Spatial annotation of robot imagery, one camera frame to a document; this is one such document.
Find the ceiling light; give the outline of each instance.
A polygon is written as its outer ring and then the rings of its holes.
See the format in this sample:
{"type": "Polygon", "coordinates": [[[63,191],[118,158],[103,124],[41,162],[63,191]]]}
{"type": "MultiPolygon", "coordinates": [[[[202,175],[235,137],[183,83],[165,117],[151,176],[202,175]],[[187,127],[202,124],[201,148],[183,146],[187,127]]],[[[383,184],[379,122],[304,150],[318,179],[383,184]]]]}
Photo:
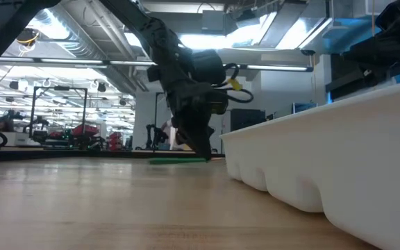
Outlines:
{"type": "Polygon", "coordinates": [[[126,32],[124,35],[126,36],[126,39],[128,40],[128,43],[131,46],[138,46],[138,47],[142,46],[142,43],[138,40],[137,36],[134,35],[133,33],[126,32]]]}
{"type": "Polygon", "coordinates": [[[203,10],[224,10],[224,4],[222,3],[201,4],[142,1],[142,5],[153,13],[201,13],[203,10]]]}
{"type": "Polygon", "coordinates": [[[17,90],[18,89],[18,81],[11,81],[8,86],[13,89],[13,90],[17,90]]]}
{"type": "Polygon", "coordinates": [[[105,83],[98,83],[98,91],[105,92],[106,91],[106,84],[105,83]]]}
{"type": "Polygon", "coordinates": [[[251,45],[260,44],[263,37],[268,32],[268,29],[271,26],[272,22],[274,21],[274,18],[276,18],[276,15],[277,15],[277,12],[273,12],[273,13],[271,12],[270,14],[264,15],[260,18],[260,22],[262,23],[262,26],[260,27],[258,34],[254,37],[251,45]]]}
{"type": "Polygon", "coordinates": [[[125,106],[125,105],[127,104],[125,98],[121,98],[121,99],[119,100],[119,104],[120,104],[121,106],[125,106]]]}
{"type": "Polygon", "coordinates": [[[52,102],[53,102],[54,104],[66,104],[66,103],[67,103],[67,100],[64,99],[64,98],[56,97],[56,98],[52,98],[52,102]]]}
{"type": "Polygon", "coordinates": [[[180,41],[191,49],[223,49],[226,46],[223,35],[183,34],[180,41]]]}
{"type": "Polygon", "coordinates": [[[307,67],[276,66],[276,65],[247,65],[247,69],[297,71],[297,72],[305,72],[308,70],[307,67]]]}
{"type": "Polygon", "coordinates": [[[305,39],[305,41],[303,41],[299,45],[299,48],[303,49],[306,45],[313,41],[332,21],[333,18],[328,18],[316,31],[314,31],[308,38],[305,39]]]}
{"type": "Polygon", "coordinates": [[[83,63],[83,64],[103,64],[102,60],[78,60],[78,59],[50,59],[50,58],[45,58],[41,59],[42,62],[44,63],[83,63]]]}
{"type": "Polygon", "coordinates": [[[75,65],[75,68],[83,69],[107,69],[107,65],[75,65]]]}
{"type": "Polygon", "coordinates": [[[151,61],[110,61],[111,65],[135,65],[135,66],[152,66],[157,65],[151,61]]]}
{"type": "Polygon", "coordinates": [[[50,83],[49,79],[46,79],[46,80],[42,83],[42,87],[45,87],[45,88],[50,87],[50,85],[51,85],[51,83],[50,83]]]}
{"type": "MultiPolygon", "coordinates": [[[[31,110],[32,106],[30,105],[25,105],[25,106],[14,106],[14,105],[0,105],[0,108],[16,108],[20,110],[31,110]]],[[[83,112],[82,108],[79,107],[60,107],[60,106],[35,106],[35,109],[37,110],[51,110],[51,109],[57,109],[57,110],[64,110],[64,111],[74,111],[74,112],[83,112]]],[[[109,111],[110,113],[113,112],[123,112],[123,113],[131,113],[130,108],[99,108],[101,112],[109,111]]],[[[86,111],[88,112],[98,112],[96,108],[86,108],[86,111]]],[[[135,115],[124,115],[125,117],[134,117],[135,115]]]]}
{"type": "Polygon", "coordinates": [[[0,57],[0,62],[16,62],[16,63],[22,63],[22,62],[25,62],[25,63],[29,63],[29,62],[34,62],[34,59],[33,58],[20,58],[20,57],[5,57],[5,56],[2,56],[2,57],[0,57]]]}
{"type": "Polygon", "coordinates": [[[48,24],[43,24],[41,21],[34,18],[28,24],[29,28],[35,28],[51,39],[66,39],[70,36],[69,30],[67,30],[50,10],[44,9],[43,12],[46,13],[48,17],[48,24]]]}
{"type": "Polygon", "coordinates": [[[306,24],[299,18],[277,44],[276,49],[296,49],[305,38],[306,24]]]}

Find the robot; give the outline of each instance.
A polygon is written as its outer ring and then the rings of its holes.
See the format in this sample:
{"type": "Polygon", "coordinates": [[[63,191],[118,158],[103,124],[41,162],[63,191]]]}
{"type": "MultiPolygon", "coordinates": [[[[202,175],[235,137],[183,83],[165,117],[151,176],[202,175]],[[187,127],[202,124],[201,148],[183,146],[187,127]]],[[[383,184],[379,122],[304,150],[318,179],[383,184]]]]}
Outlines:
{"type": "MultiPolygon", "coordinates": [[[[60,0],[0,0],[0,56],[24,30],[41,9],[50,8],[60,0]]],[[[160,81],[173,114],[173,127],[178,129],[191,149],[206,160],[211,159],[208,123],[211,115],[223,115],[228,100],[249,103],[227,95],[226,70],[239,67],[223,65],[214,50],[193,52],[183,46],[165,23],[148,16],[137,3],[129,0],[100,0],[119,21],[140,40],[143,49],[157,65],[148,68],[149,81],[160,81]]],[[[376,20],[383,31],[371,40],[353,46],[343,57],[359,61],[376,81],[390,68],[400,67],[400,0],[391,3],[376,20]]]]}

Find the fluorescent light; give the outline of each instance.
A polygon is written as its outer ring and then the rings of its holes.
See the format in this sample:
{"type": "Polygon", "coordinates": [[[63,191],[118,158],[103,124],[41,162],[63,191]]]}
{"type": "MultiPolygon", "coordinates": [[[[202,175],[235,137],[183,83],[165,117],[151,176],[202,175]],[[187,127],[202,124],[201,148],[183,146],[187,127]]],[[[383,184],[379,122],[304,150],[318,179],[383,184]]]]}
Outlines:
{"type": "Polygon", "coordinates": [[[274,21],[274,18],[276,18],[276,15],[277,15],[277,12],[273,12],[273,13],[271,12],[270,14],[264,15],[260,18],[260,23],[262,24],[262,26],[260,27],[258,34],[254,37],[251,45],[260,44],[263,37],[267,33],[269,27],[271,26],[272,22],[274,21]]]}
{"type": "Polygon", "coordinates": [[[21,58],[21,57],[0,57],[1,62],[16,62],[16,63],[33,63],[33,58],[21,58]]]}
{"type": "Polygon", "coordinates": [[[66,99],[60,98],[60,97],[55,97],[55,98],[52,99],[52,101],[55,101],[55,102],[61,103],[61,104],[66,104],[67,103],[66,99]]]}
{"type": "Polygon", "coordinates": [[[75,65],[75,68],[81,69],[107,69],[107,65],[75,65]]]}
{"type": "MultiPolygon", "coordinates": [[[[20,110],[31,110],[32,106],[0,105],[0,108],[14,108],[14,109],[20,109],[20,110]]],[[[78,108],[78,107],[60,107],[60,106],[36,106],[35,109],[38,109],[38,110],[56,109],[56,110],[75,111],[75,112],[83,111],[82,108],[78,108]]],[[[104,112],[104,111],[110,111],[111,113],[114,111],[133,113],[133,111],[130,108],[98,108],[98,110],[97,110],[97,108],[86,108],[86,111],[92,112],[92,113],[104,112]]],[[[135,115],[122,115],[122,116],[135,117],[135,115]]]]}
{"type": "Polygon", "coordinates": [[[133,65],[133,66],[152,66],[157,65],[154,62],[146,61],[110,61],[111,65],[133,65]]]}
{"type": "Polygon", "coordinates": [[[41,21],[37,19],[33,19],[29,24],[29,28],[35,28],[41,33],[47,35],[51,39],[66,39],[70,36],[70,32],[67,28],[52,14],[50,10],[43,10],[47,17],[49,18],[49,24],[43,24],[41,21]]]}
{"type": "Polygon", "coordinates": [[[132,46],[138,46],[141,47],[142,43],[138,40],[137,36],[134,35],[133,33],[126,32],[124,34],[126,36],[126,39],[128,40],[128,43],[132,46]]]}
{"type": "Polygon", "coordinates": [[[180,41],[191,49],[223,49],[226,46],[224,35],[183,34],[180,41]]]}
{"type": "Polygon", "coordinates": [[[44,73],[50,74],[52,78],[68,78],[72,80],[103,80],[107,81],[106,76],[98,73],[93,69],[72,69],[72,68],[57,68],[57,67],[40,67],[44,73]]]}
{"type": "Polygon", "coordinates": [[[202,13],[203,10],[223,11],[222,3],[175,3],[175,2],[156,2],[142,1],[143,6],[151,12],[159,13],[202,13]]]}
{"type": "Polygon", "coordinates": [[[277,44],[276,49],[296,49],[306,39],[306,24],[302,18],[298,18],[282,40],[277,44]]]}
{"type": "Polygon", "coordinates": [[[103,64],[102,60],[78,60],[78,59],[41,59],[44,63],[82,63],[89,65],[103,64]]]}
{"type": "Polygon", "coordinates": [[[294,67],[294,66],[275,66],[275,65],[248,65],[247,69],[259,69],[259,70],[281,70],[281,71],[306,71],[307,67],[294,67]]]}
{"type": "Polygon", "coordinates": [[[319,35],[332,21],[333,18],[328,18],[316,31],[314,31],[305,41],[303,41],[299,45],[299,48],[303,49],[306,45],[313,41],[317,37],[317,35],[319,35]]]}

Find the green object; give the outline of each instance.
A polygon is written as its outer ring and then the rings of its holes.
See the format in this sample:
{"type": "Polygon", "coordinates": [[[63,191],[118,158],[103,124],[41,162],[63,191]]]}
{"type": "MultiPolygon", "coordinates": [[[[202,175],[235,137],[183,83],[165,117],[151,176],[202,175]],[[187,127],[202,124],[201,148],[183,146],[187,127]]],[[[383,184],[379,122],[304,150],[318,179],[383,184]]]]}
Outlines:
{"type": "Polygon", "coordinates": [[[177,163],[205,163],[206,160],[203,158],[152,158],[149,159],[151,165],[163,165],[163,164],[177,164],[177,163]]]}

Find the wall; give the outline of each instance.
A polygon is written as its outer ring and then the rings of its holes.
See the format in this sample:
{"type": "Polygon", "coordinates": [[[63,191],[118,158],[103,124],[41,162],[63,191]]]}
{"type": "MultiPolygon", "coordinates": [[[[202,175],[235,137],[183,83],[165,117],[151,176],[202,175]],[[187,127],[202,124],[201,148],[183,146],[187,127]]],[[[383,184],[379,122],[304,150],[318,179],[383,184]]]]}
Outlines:
{"type": "Polygon", "coordinates": [[[313,73],[262,72],[262,92],[258,95],[260,109],[267,115],[284,109],[293,102],[313,100],[313,73]]]}

